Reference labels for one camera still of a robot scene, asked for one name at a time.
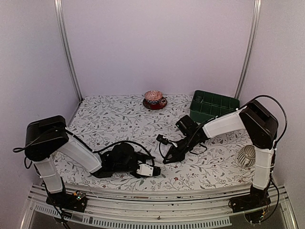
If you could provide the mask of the white black-trimmed underwear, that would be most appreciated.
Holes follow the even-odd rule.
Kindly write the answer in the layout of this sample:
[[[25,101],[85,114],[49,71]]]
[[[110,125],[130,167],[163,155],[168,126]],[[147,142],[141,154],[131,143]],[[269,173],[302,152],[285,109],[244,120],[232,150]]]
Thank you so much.
[[[162,143],[159,144],[159,153],[162,155],[162,158],[164,158],[167,155],[167,152],[169,151],[171,144],[164,145]]]

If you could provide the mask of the floral tablecloth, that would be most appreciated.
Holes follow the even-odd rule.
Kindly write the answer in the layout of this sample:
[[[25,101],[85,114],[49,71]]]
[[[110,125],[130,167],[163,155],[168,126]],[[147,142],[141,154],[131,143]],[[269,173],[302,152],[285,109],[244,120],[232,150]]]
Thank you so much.
[[[269,181],[268,154],[260,154],[259,167],[242,168],[237,155],[251,140],[247,131],[236,130],[209,139],[187,153],[185,160],[164,164],[159,153],[159,134],[173,141],[183,135],[176,122],[189,114],[190,95],[167,95],[167,105],[149,110],[142,95],[88,96],[81,103],[70,131],[91,149],[100,150],[112,143],[129,140],[144,146],[155,165],[161,168],[156,177],[136,178],[118,172],[109,178],[96,178],[80,164],[58,153],[55,166],[65,184],[134,191],[187,191],[238,185],[265,188]]]

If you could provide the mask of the front aluminium rail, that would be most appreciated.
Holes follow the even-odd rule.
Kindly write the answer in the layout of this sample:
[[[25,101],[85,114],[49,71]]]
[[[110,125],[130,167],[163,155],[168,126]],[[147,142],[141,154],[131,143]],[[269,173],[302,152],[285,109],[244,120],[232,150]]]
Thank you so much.
[[[284,186],[270,186],[271,205],[264,222],[254,224],[247,216],[261,209],[233,212],[231,198],[249,193],[249,185],[187,191],[134,191],[66,185],[67,192],[84,192],[83,213],[71,212],[71,229],[298,229]]]

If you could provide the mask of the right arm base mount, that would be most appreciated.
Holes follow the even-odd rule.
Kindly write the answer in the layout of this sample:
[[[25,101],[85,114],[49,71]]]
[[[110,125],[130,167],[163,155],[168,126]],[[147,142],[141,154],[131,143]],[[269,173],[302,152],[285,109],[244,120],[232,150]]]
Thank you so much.
[[[232,209],[233,213],[236,213],[264,207],[270,203],[268,188],[257,189],[251,185],[249,194],[230,198],[228,206]]]

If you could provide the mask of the left aluminium frame post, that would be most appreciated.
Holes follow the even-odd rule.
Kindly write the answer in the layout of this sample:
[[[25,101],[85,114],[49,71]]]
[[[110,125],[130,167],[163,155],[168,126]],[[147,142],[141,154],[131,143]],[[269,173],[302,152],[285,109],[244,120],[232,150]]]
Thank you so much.
[[[65,54],[65,58],[67,61],[68,65],[68,70],[70,73],[71,81],[72,81],[72,86],[75,90],[77,99],[79,103],[83,100],[83,96],[81,93],[81,88],[77,79],[77,74],[74,68],[74,63],[72,60],[72,55],[69,47],[69,41],[68,41],[68,36],[67,36],[67,31],[66,31],[66,26],[65,26],[65,21],[64,21],[64,14],[63,14],[63,8],[62,8],[62,0],[55,0],[54,1],[54,6],[55,6],[55,13],[56,13],[56,18],[58,22],[58,27],[59,27],[59,33],[61,36],[61,41],[63,45],[63,50]]]

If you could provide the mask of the red patterned bowl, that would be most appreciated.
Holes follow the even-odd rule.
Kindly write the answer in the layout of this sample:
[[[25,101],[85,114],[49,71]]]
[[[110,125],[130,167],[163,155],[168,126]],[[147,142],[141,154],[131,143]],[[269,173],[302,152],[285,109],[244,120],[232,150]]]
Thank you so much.
[[[144,94],[144,99],[149,104],[157,104],[163,98],[163,94],[157,90],[150,90]]]

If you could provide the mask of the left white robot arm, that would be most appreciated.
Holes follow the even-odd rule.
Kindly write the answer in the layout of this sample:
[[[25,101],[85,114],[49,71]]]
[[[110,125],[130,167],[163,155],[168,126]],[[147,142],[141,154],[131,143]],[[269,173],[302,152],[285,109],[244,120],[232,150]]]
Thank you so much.
[[[125,140],[101,150],[93,150],[68,129],[61,115],[30,123],[26,130],[25,146],[16,147],[13,152],[25,153],[26,159],[34,164],[52,199],[60,207],[67,207],[71,197],[64,191],[53,154],[65,154],[96,178],[111,177],[115,172],[130,172],[136,178],[161,173],[154,157],[141,144]]]

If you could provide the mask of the green divided organizer tray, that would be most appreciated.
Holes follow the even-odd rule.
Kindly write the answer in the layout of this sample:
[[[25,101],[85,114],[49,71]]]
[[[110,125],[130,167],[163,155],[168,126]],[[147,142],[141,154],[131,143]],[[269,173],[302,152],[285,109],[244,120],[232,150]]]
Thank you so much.
[[[189,116],[198,123],[233,112],[240,107],[240,101],[232,97],[201,90],[196,90],[193,97],[195,94],[202,95],[203,99],[201,103],[196,103],[192,98]]]

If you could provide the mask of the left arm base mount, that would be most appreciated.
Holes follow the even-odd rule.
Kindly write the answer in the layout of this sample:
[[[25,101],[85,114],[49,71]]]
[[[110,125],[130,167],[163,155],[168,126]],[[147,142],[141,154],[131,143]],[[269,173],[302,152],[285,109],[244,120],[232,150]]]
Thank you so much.
[[[48,195],[47,204],[81,213],[85,212],[88,201],[85,193],[75,191],[69,194],[65,189],[58,193],[50,193],[48,190],[46,192]]]

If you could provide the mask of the dark red saucer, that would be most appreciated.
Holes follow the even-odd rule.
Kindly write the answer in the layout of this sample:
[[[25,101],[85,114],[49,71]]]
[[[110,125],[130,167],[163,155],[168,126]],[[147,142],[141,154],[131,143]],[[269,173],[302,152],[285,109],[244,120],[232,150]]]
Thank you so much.
[[[160,110],[167,105],[167,100],[165,97],[162,97],[158,101],[149,101],[144,98],[142,104],[149,110]]]

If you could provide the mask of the aluminium frame post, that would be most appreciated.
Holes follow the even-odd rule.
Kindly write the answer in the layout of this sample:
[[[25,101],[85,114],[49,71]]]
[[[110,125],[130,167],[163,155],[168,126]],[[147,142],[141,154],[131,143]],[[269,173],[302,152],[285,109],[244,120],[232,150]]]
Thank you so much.
[[[257,28],[259,25],[259,19],[260,19],[260,11],[261,11],[262,1],[261,0],[255,0],[254,1],[254,8],[253,8],[253,15],[252,15],[252,22],[250,27],[250,34],[249,39],[246,47],[246,53],[244,57],[244,62],[242,65],[241,74],[239,77],[238,85],[234,94],[235,99],[239,99],[242,93],[242,89],[246,80],[248,68],[251,61],[252,51],[254,47],[255,37],[257,33]]]
[[[64,21],[64,14],[63,14],[63,8],[62,8],[62,0],[55,0],[54,1],[54,6],[55,6],[55,13],[56,13],[56,18],[58,22],[58,27],[59,27],[59,33],[61,36],[61,41],[63,45],[63,50],[65,54],[65,58],[67,61],[68,65],[68,70],[70,73],[71,81],[72,81],[72,86],[75,90],[77,99],[79,103],[83,100],[83,96],[81,93],[81,88],[77,79],[77,74],[74,68],[74,63],[72,60],[72,55],[69,47],[69,41],[68,41],[68,36],[67,36],[67,31],[66,31],[66,26],[65,26],[65,21]]]

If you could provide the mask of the striped glass mug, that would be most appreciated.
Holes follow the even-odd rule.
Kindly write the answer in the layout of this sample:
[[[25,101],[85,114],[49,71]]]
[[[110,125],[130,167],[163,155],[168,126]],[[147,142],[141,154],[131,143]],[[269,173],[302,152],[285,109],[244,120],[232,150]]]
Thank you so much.
[[[237,160],[242,168],[252,167],[255,164],[255,149],[253,145],[246,145],[238,153]]]

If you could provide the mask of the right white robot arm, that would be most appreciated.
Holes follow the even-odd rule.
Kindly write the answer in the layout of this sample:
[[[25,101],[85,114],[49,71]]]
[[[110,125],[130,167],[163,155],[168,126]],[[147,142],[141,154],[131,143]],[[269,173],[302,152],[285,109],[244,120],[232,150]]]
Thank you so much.
[[[285,127],[282,134],[277,138],[278,121],[262,104],[256,99],[260,97],[266,97],[275,101],[282,109],[285,117]],[[224,114],[220,117],[214,118],[201,123],[200,125],[193,121],[190,116],[185,115],[177,123],[176,126],[185,136],[185,138],[171,142],[172,146],[169,148],[165,156],[163,156],[163,163],[170,164],[176,162],[182,162],[185,160],[186,153],[191,153],[193,148],[198,144],[210,141],[210,139],[218,139],[218,136],[227,136],[226,144],[235,143],[234,140],[239,142],[238,136],[233,137],[231,135],[242,132],[248,137],[249,143],[251,142],[251,148],[254,150],[255,163],[250,165],[254,167],[251,177],[248,177],[249,181],[252,178],[252,185],[255,191],[249,194],[246,198],[246,203],[250,208],[258,207],[264,202],[265,195],[262,190],[268,189],[272,178],[272,171],[274,168],[276,146],[279,140],[283,137],[287,128],[287,117],[283,107],[274,98],[267,95],[259,95],[253,100],[249,101],[240,109],[236,109],[233,112]],[[220,153],[216,155],[212,153],[207,154],[208,159],[199,159],[199,162],[204,162],[201,166],[198,164],[191,164],[190,167],[195,167],[200,173],[201,177],[198,181],[200,186],[206,187],[226,187],[232,186],[236,183],[237,178],[242,180],[241,172],[239,174],[233,173],[229,169],[229,176],[225,176],[223,179],[221,176],[216,176],[213,183],[208,178],[209,175],[216,175],[220,170],[225,170],[228,159],[220,158]]]

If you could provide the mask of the right aluminium frame post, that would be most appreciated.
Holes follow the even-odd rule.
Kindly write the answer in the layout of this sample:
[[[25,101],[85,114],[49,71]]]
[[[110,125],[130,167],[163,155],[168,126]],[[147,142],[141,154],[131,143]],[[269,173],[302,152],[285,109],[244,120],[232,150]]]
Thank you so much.
[[[248,68],[251,61],[252,51],[254,47],[255,37],[257,33],[257,28],[259,25],[259,19],[260,19],[260,11],[261,11],[262,1],[261,0],[255,0],[254,1],[254,8],[253,8],[253,15],[252,15],[252,22],[250,27],[250,34],[249,39],[246,47],[246,53],[244,57],[244,62],[242,65],[241,74],[239,77],[238,85],[234,94],[235,99],[239,99],[242,93],[242,89],[246,80]]]

